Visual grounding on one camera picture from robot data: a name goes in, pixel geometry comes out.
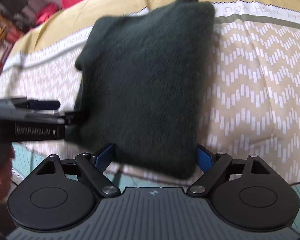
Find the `person's left hand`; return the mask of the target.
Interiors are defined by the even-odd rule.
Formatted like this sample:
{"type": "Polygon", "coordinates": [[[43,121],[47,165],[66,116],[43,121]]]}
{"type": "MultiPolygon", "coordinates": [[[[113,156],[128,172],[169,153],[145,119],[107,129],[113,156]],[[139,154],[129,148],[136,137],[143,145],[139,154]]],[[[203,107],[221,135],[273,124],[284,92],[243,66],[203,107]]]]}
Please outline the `person's left hand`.
{"type": "Polygon", "coordinates": [[[0,203],[4,201],[11,189],[12,160],[15,158],[12,145],[9,146],[7,156],[7,160],[0,167],[0,203]]]}

